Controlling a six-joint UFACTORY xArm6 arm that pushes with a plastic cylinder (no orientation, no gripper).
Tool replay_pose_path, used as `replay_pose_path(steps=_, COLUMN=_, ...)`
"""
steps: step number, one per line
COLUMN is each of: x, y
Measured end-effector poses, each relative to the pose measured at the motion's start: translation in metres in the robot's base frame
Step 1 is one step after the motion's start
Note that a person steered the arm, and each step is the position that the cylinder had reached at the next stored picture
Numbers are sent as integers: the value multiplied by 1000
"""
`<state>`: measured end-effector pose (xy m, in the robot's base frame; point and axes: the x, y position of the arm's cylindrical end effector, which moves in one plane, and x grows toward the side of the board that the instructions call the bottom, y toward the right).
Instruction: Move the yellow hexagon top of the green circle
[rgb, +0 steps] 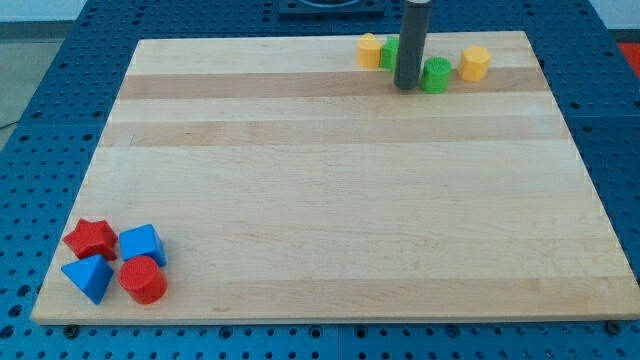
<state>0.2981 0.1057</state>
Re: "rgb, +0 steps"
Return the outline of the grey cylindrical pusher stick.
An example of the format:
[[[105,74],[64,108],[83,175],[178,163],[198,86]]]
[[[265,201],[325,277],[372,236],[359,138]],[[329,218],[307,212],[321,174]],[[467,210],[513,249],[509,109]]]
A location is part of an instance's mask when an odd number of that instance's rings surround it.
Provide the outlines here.
[[[394,85],[400,90],[411,90],[418,85],[431,10],[431,0],[404,3],[394,72]]]

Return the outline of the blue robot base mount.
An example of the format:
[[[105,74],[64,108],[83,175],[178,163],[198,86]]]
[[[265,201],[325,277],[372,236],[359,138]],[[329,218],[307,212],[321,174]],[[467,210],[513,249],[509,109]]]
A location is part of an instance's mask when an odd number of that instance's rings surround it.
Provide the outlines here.
[[[277,0],[278,15],[300,16],[346,16],[383,15],[385,0]]]

